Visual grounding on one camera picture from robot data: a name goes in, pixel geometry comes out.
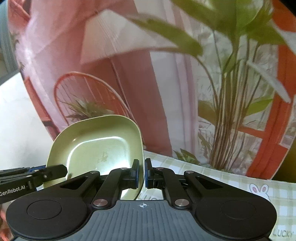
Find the green square plate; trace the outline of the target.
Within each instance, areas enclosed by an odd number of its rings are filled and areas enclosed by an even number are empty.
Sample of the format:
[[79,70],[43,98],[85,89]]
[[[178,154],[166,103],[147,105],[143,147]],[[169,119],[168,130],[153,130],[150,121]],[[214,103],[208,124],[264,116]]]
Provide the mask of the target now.
[[139,160],[139,185],[137,189],[124,190],[123,200],[136,200],[144,184],[144,148],[139,127],[121,115],[78,121],[56,137],[47,160],[47,166],[66,166],[67,175],[43,186],[48,188],[89,171],[107,175],[113,169],[131,168],[135,159]]

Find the printed room scene tapestry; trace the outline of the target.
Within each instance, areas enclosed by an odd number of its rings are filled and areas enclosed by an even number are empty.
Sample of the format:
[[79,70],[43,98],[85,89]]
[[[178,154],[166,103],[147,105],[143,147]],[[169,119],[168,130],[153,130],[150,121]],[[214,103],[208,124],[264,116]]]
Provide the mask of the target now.
[[295,1],[7,1],[52,138],[124,115],[154,153],[271,179],[295,140]]

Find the green plaid bunny tablecloth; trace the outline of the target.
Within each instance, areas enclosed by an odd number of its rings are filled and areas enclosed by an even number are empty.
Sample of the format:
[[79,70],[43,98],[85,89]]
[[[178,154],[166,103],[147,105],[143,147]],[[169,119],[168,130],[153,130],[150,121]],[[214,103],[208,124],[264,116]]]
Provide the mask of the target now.
[[270,235],[271,240],[295,240],[295,184],[273,180],[255,179],[246,176],[201,167],[171,157],[144,151],[154,167],[166,167],[176,174],[187,170],[224,182],[269,200],[277,212],[277,221]]

